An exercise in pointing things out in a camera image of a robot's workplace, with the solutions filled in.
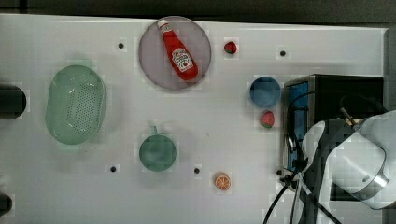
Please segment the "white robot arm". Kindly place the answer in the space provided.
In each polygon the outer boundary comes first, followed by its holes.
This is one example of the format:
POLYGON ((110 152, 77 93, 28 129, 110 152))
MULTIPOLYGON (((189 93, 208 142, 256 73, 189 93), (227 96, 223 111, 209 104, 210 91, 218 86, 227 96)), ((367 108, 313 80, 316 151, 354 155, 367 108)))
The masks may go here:
POLYGON ((341 213, 352 205, 330 205, 333 186, 374 210, 395 206, 393 111, 355 126, 342 119, 320 121, 306 133, 302 149, 307 166, 299 173, 295 223, 346 223, 341 213))

